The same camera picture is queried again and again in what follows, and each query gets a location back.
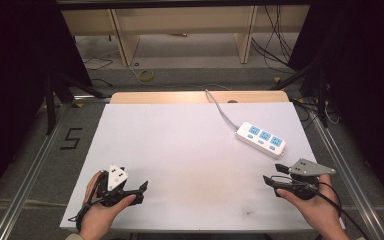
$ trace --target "white tabletop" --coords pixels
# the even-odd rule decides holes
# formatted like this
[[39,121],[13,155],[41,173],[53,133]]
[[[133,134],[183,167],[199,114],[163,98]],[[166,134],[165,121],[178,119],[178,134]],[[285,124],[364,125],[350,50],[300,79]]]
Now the white tabletop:
[[213,103],[109,104],[105,107],[61,222],[81,208],[86,185],[110,164],[125,167],[125,190],[149,181],[142,204],[128,207],[112,228],[123,231],[270,232],[312,229],[299,211],[264,183],[282,175],[275,163],[315,161],[291,103],[220,104],[237,125],[250,122],[283,138],[274,160],[236,139]]

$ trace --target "power strip switch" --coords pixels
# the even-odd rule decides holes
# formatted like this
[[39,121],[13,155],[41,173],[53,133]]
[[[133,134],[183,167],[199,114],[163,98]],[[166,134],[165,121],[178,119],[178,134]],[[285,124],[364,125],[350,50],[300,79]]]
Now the power strip switch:
[[251,123],[244,122],[235,135],[237,139],[274,159],[278,159],[285,152],[285,140]]

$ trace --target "power strip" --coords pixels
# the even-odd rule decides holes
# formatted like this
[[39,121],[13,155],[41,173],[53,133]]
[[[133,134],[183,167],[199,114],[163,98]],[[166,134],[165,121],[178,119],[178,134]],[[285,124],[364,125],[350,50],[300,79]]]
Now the power strip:
[[235,135],[237,139],[274,159],[278,159],[285,152],[285,140],[251,123],[244,122]]

